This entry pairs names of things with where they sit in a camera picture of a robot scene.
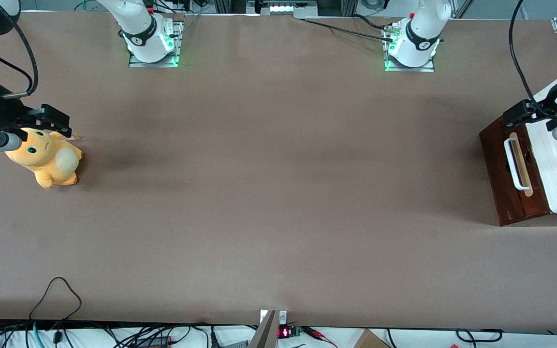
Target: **brown table surface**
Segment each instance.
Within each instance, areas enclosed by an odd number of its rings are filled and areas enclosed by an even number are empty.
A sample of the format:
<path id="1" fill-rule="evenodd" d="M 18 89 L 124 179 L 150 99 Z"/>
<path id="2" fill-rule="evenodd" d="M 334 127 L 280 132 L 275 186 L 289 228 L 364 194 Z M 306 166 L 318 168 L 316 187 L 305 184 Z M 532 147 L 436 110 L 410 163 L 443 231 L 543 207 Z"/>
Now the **brown table surface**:
<path id="1" fill-rule="evenodd" d="M 320 326 L 557 330 L 557 227 L 497 227 L 478 141 L 526 97 L 508 22 L 449 22 L 435 73 L 384 72 L 379 42 L 287 16 L 202 17 L 177 69 L 128 68 L 106 13 L 20 24 L 40 69 L 25 103 L 68 113 L 86 158 L 77 186 L 46 191 L 0 154 L 0 318 L 64 276 L 75 319 L 280 308 Z M 557 34 L 515 31 L 538 92 Z M 15 33 L 0 55 L 29 71 Z M 0 64 L 0 83 L 25 82 Z M 57 284 L 36 317 L 74 304 Z"/>

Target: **wooden drawer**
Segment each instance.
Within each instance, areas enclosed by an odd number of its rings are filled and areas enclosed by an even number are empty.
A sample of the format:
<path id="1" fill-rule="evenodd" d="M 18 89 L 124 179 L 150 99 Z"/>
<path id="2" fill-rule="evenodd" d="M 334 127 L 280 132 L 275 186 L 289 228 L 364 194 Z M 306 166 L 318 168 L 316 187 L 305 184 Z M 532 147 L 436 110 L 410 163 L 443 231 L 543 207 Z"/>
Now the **wooden drawer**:
<path id="1" fill-rule="evenodd" d="M 539 168 L 532 156 L 532 146 L 526 127 L 521 126 L 515 128 L 512 132 L 504 132 L 503 121 L 503 117 L 498 118 L 479 134 L 501 226 L 551 213 Z M 518 170 L 523 175 L 521 183 L 526 187 L 531 187 L 532 190 L 519 191 L 513 183 L 506 151 L 504 150 L 504 141 L 511 136 L 517 139 L 512 141 L 512 143 L 515 143 L 514 146 L 519 145 L 515 149 L 515 153 L 521 157 L 516 159 L 516 162 L 519 162 L 517 164 Z"/>

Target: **plush toy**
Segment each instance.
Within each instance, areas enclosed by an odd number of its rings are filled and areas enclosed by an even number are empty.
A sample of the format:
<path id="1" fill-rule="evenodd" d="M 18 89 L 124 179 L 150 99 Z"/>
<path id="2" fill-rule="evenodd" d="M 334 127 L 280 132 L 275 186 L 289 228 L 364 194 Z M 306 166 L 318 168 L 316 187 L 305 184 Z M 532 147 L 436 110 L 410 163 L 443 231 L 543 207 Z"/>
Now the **plush toy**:
<path id="1" fill-rule="evenodd" d="M 11 160 L 36 174 L 36 181 L 41 187 L 51 189 L 56 185 L 74 185 L 77 183 L 75 170 L 83 152 L 68 141 L 64 136 L 44 130 L 23 128 L 27 132 L 27 141 L 20 148 L 6 151 Z"/>

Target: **cable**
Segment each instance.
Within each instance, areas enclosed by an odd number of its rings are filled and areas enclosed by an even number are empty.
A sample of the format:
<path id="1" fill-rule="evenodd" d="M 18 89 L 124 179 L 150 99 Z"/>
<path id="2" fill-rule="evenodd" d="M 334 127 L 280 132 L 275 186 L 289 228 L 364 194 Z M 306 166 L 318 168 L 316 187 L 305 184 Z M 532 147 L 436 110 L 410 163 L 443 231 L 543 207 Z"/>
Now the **cable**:
<path id="1" fill-rule="evenodd" d="M 31 84 L 31 88 L 25 90 L 25 93 L 27 95 L 31 95 L 33 92 L 35 92 L 36 88 L 38 88 L 38 64 L 36 63 L 36 57 L 33 56 L 33 51 L 31 50 L 31 46 L 29 46 L 29 42 L 27 42 L 27 38 L 25 37 L 23 31 L 20 29 L 18 24 L 16 24 L 16 22 L 10 17 L 10 15 L 6 12 L 6 10 L 2 8 L 1 5 L 0 5 L 0 12 L 4 14 L 8 22 L 13 25 L 20 39 L 22 40 L 25 49 L 27 50 L 27 54 L 29 55 L 29 60 L 31 60 L 31 68 L 33 69 L 33 84 Z"/>
<path id="2" fill-rule="evenodd" d="M 364 15 L 360 15 L 360 14 L 358 14 L 358 13 L 354 13 L 354 14 L 352 15 L 352 17 L 360 18 L 360 19 L 364 20 L 367 24 L 369 24 L 369 26 L 372 26 L 372 27 L 374 27 L 375 29 L 380 29 L 380 30 L 383 30 L 385 27 L 391 26 L 391 25 L 393 24 L 393 23 L 391 22 L 391 23 L 389 23 L 389 24 L 386 24 L 385 26 L 377 26 L 376 24 L 373 24 L 373 22 L 371 22 L 371 21 L 369 20 L 369 18 L 365 17 Z"/>
<path id="3" fill-rule="evenodd" d="M 186 336 L 187 336 L 188 334 L 190 334 L 190 333 L 191 333 L 191 327 L 189 326 L 189 327 L 188 327 L 188 331 L 186 331 L 186 333 L 185 333 L 180 339 L 174 341 L 174 342 L 172 343 L 172 345 L 173 345 L 173 344 L 176 344 L 176 343 L 178 343 L 178 342 L 181 342 L 181 341 L 182 341 L 184 338 L 186 338 Z"/>
<path id="4" fill-rule="evenodd" d="M 19 68 L 18 66 L 15 66 L 11 62 L 6 61 L 2 57 L 0 57 L 0 62 L 6 64 L 6 66 L 9 66 L 10 68 L 13 68 L 14 70 L 18 71 L 19 73 L 22 73 L 23 76 L 27 78 L 27 81 L 29 82 L 29 84 L 27 85 L 27 88 L 25 90 L 29 90 L 31 88 L 31 86 L 33 86 L 33 80 L 31 79 L 31 76 L 29 76 L 29 73 L 27 73 L 25 70 Z"/>
<path id="5" fill-rule="evenodd" d="M 469 339 L 464 339 L 459 334 L 461 332 L 467 333 L 470 338 Z M 495 337 L 493 339 L 474 339 L 474 336 L 467 329 L 457 329 L 457 330 L 455 330 L 455 335 L 457 335 L 457 338 L 460 339 L 461 341 L 464 341 L 465 343 L 472 343 L 474 345 L 474 348 L 477 348 L 477 346 L 476 346 L 477 343 L 495 343 L 495 342 L 501 340 L 502 339 L 502 330 L 498 330 L 498 331 L 495 331 L 495 332 L 498 333 L 498 337 Z"/>
<path id="6" fill-rule="evenodd" d="M 38 328 L 36 327 L 36 322 L 33 322 L 33 335 L 36 337 L 36 341 L 38 342 L 38 345 L 40 346 L 40 348 L 45 348 L 44 343 L 42 343 L 42 340 L 40 339 L 40 336 L 38 335 Z"/>
<path id="7" fill-rule="evenodd" d="M 80 2 L 79 4 L 77 4 L 77 6 L 75 6 L 75 7 L 73 8 L 73 11 L 77 11 L 77 9 L 78 9 L 79 7 L 84 6 L 87 2 L 90 2 L 90 1 L 95 1 L 95 0 L 83 0 L 82 2 Z"/>
<path id="8" fill-rule="evenodd" d="M 68 337 L 68 331 L 66 331 L 66 328 L 64 328 L 64 336 L 66 337 L 66 342 L 68 342 L 70 348 L 74 348 L 73 343 L 70 341 L 70 337 Z"/>
<path id="9" fill-rule="evenodd" d="M 396 348 L 394 341 L 393 341 L 393 335 L 391 335 L 391 330 L 389 328 L 386 329 L 386 332 L 388 333 L 388 341 L 391 341 L 391 346 L 393 346 L 393 348 Z"/>
<path id="10" fill-rule="evenodd" d="M 20 324 L 16 324 L 16 326 L 14 326 L 14 328 L 10 331 L 10 335 L 8 337 L 6 337 L 6 335 L 4 335 L 4 344 L 1 345 L 1 348 L 6 348 L 7 341 L 12 338 L 12 335 L 14 334 L 14 331 L 16 331 L 19 326 L 20 326 Z"/>
<path id="11" fill-rule="evenodd" d="M 537 101 L 535 101 L 534 95 L 532 94 L 532 91 L 528 86 L 528 82 L 526 81 L 526 77 L 524 76 L 524 72 L 521 71 L 521 68 L 519 67 L 519 62 L 517 62 L 517 57 L 515 56 L 515 47 L 513 46 L 513 28 L 515 27 L 515 20 L 517 19 L 517 13 L 519 12 L 519 8 L 523 3 L 524 0 L 519 0 L 517 2 L 517 6 L 515 6 L 515 11 L 513 11 L 513 16 L 511 17 L 511 24 L 509 26 L 509 50 L 511 51 L 511 58 L 513 59 L 513 64 L 515 64 L 515 68 L 519 73 L 519 78 L 521 79 L 521 83 L 524 85 L 524 88 L 526 89 L 526 93 L 528 93 L 528 97 L 530 98 L 530 101 L 532 102 L 534 108 L 539 110 L 539 112 L 542 113 L 543 116 L 549 117 L 551 119 L 557 119 L 557 115 L 551 115 L 550 113 L 545 112 L 545 110 L 541 108 L 540 104 L 537 103 Z"/>
<path id="12" fill-rule="evenodd" d="M 201 10 L 199 10 L 199 13 L 197 13 L 197 15 L 195 16 L 195 18 L 193 18 L 193 19 L 191 20 L 191 22 L 188 23 L 188 26 L 185 26 L 185 27 L 184 27 L 184 29 L 182 30 L 182 35 L 184 35 L 184 33 L 188 30 L 188 28 L 192 27 L 192 25 L 194 24 L 194 22 L 195 22 L 196 20 L 199 19 L 199 17 L 201 16 L 201 13 L 202 13 L 203 11 L 205 11 L 205 9 L 202 7 Z"/>
<path id="13" fill-rule="evenodd" d="M 185 12 L 190 12 L 193 13 L 193 11 L 191 11 L 190 9 L 172 9 L 169 6 L 166 6 L 166 4 L 164 3 L 164 1 L 159 0 L 161 2 L 161 4 L 157 3 L 156 1 L 153 1 L 152 4 L 154 4 L 156 7 L 161 7 L 163 9 L 168 9 L 169 11 L 173 12 L 173 13 L 177 13 L 176 11 L 185 11 Z"/>
<path id="14" fill-rule="evenodd" d="M 210 335 L 208 335 L 208 334 L 205 332 L 205 330 L 196 328 L 195 326 L 191 326 L 191 328 L 193 328 L 193 329 L 195 329 L 195 330 L 198 330 L 198 331 L 201 331 L 202 333 L 205 334 L 205 338 L 207 338 L 207 341 L 206 341 L 206 343 L 205 343 L 205 348 L 210 348 Z"/>
<path id="15" fill-rule="evenodd" d="M 79 300 L 79 306 L 77 306 L 77 308 L 70 313 L 69 315 L 66 315 L 64 317 L 64 319 L 60 320 L 60 321 L 64 321 L 64 320 L 68 320 L 68 318 L 71 317 L 71 315 L 77 313 L 77 311 L 79 311 L 81 309 L 81 306 L 83 306 L 83 301 L 81 300 L 80 296 L 78 293 L 76 293 L 72 287 L 70 286 L 70 284 L 68 283 L 68 280 L 66 280 L 66 278 L 64 277 L 55 277 L 53 279 L 51 279 L 51 281 L 48 283 L 48 286 L 46 286 L 46 290 L 44 291 L 44 294 L 42 295 L 42 298 L 40 298 L 40 301 L 38 301 L 38 303 L 36 304 L 36 306 L 33 306 L 33 309 L 31 309 L 31 312 L 29 312 L 29 320 L 33 320 L 33 318 L 31 317 L 31 315 L 33 314 L 33 311 L 36 310 L 36 308 L 38 308 L 38 306 L 40 306 L 40 304 L 42 304 L 42 301 L 44 301 L 44 298 L 46 297 L 46 294 L 48 293 L 48 289 L 51 288 L 51 285 L 53 284 L 53 282 L 55 282 L 55 280 L 57 279 L 61 279 L 64 281 L 64 283 L 66 283 L 66 286 L 68 287 L 68 290 L 70 290 L 71 293 L 73 293 L 73 295 L 77 298 L 77 300 Z"/>
<path id="16" fill-rule="evenodd" d="M 326 28 L 330 28 L 330 29 L 335 29 L 335 30 L 339 30 L 339 31 L 344 31 L 345 33 L 349 33 L 349 34 L 352 34 L 352 35 L 360 35 L 360 36 L 362 36 L 362 37 L 375 38 L 375 39 L 382 40 L 382 41 L 387 41 L 387 42 L 393 41 L 393 39 L 391 39 L 391 38 L 376 37 L 376 36 L 374 36 L 374 35 L 359 33 L 359 32 L 357 32 L 357 31 L 351 31 L 351 30 L 347 30 L 347 29 L 343 29 L 343 28 L 338 28 L 338 27 L 334 27 L 334 26 L 329 26 L 328 24 L 323 24 L 323 23 L 319 23 L 319 22 L 313 22 L 312 20 L 306 20 L 306 19 L 301 19 L 301 20 L 304 21 L 304 22 L 307 22 L 307 23 L 317 24 L 318 26 L 322 26 L 322 27 L 326 27 Z"/>

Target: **white handle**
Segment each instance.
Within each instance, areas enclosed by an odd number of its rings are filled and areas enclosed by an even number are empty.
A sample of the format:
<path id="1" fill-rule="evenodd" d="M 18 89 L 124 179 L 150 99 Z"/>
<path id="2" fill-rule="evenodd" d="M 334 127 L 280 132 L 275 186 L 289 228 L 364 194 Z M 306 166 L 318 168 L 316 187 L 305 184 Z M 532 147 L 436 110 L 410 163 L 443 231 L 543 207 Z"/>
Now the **white handle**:
<path id="1" fill-rule="evenodd" d="M 504 150 L 506 150 L 506 160 L 509 163 L 509 168 L 511 169 L 511 176 L 513 177 L 513 184 L 515 188 L 519 191 L 528 191 L 530 188 L 521 185 L 519 180 L 519 174 L 517 174 L 517 167 L 515 166 L 515 159 L 513 157 L 513 149 L 511 148 L 511 141 L 517 140 L 513 137 L 509 137 L 504 141 Z"/>

